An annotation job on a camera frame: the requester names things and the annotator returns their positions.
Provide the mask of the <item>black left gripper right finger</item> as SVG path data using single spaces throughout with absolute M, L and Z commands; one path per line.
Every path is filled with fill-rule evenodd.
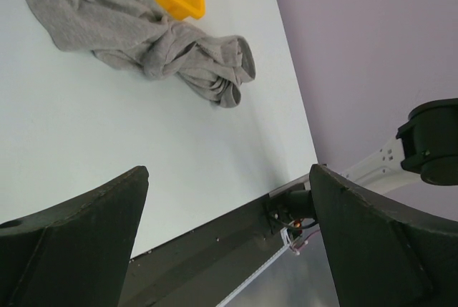
M 322 165 L 310 182 L 340 306 L 457 305 L 457 222 Z

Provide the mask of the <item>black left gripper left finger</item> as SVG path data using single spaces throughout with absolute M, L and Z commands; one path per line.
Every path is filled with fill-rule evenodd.
M 1 224 L 2 306 L 117 306 L 149 173 L 104 185 Z

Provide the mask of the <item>grey tank top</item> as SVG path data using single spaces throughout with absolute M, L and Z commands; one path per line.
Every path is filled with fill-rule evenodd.
M 213 37 L 172 18 L 155 0 L 26 0 L 63 52 L 92 52 L 115 69 L 152 80 L 177 75 L 221 107 L 240 104 L 241 85 L 255 79 L 247 41 Z

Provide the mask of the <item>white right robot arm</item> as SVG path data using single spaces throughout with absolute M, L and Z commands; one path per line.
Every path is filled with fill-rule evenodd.
M 379 233 L 421 246 L 440 240 L 457 243 L 457 222 L 432 215 L 386 194 L 422 180 L 430 185 L 457 184 L 457 100 L 425 103 L 409 114 L 395 137 L 381 149 L 339 174 L 314 164 L 308 190 L 266 198 L 255 217 L 269 233 L 295 230 L 294 221 L 319 225 L 326 243 L 343 235 L 353 240 Z

